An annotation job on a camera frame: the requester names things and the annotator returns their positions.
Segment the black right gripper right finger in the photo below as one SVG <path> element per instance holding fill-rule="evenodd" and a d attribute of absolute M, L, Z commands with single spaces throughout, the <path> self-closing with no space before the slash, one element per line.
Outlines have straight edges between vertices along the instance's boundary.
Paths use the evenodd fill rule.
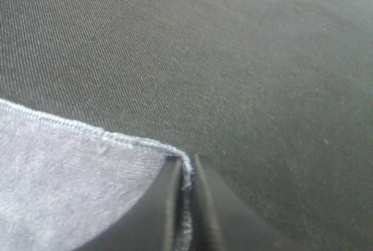
<path fill-rule="evenodd" d="M 192 250 L 294 250 L 294 242 L 253 212 L 204 155 L 192 158 Z"/>

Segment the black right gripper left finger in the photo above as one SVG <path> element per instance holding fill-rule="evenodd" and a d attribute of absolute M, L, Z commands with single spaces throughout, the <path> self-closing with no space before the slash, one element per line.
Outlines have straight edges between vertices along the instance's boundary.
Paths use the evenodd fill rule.
<path fill-rule="evenodd" d="M 181 217 L 181 188 L 182 159 L 168 156 L 136 204 L 77 250 L 173 250 Z"/>

